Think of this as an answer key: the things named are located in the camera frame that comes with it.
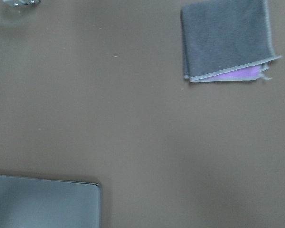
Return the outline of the aluminium frame post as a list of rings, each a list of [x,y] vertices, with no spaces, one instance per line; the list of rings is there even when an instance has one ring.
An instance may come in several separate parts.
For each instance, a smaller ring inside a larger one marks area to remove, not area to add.
[[[3,0],[3,2],[12,7],[20,7],[27,5],[39,4],[40,0]]]

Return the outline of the grey folded cloth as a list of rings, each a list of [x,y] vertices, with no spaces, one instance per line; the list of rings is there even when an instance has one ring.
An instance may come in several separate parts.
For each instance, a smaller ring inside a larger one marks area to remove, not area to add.
[[[273,48],[266,0],[208,0],[181,9],[183,73],[191,83],[264,77]]]

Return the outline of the grey laptop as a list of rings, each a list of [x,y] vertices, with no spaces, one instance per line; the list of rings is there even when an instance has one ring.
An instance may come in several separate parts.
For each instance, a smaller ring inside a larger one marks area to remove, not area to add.
[[[101,186],[0,175],[0,228],[99,228]]]

